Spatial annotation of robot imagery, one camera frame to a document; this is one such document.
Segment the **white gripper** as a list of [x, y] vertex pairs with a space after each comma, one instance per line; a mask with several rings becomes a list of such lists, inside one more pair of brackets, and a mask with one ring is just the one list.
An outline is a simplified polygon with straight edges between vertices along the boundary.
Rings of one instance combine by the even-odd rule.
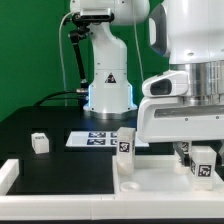
[[184, 167], [190, 166], [190, 143], [221, 140], [218, 164], [224, 166], [224, 105], [184, 106], [181, 97], [148, 98], [141, 101], [137, 134], [142, 142], [174, 142]]

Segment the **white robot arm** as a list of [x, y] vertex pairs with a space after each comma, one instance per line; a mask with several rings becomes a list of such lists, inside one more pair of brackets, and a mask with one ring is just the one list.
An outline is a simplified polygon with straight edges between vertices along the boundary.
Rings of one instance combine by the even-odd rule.
[[[146, 143], [224, 140], [224, 0], [71, 0], [70, 11], [93, 47], [86, 114], [108, 119], [136, 112]], [[168, 62], [143, 81], [135, 105], [127, 48], [110, 28], [141, 22], [148, 33], [145, 62]]]

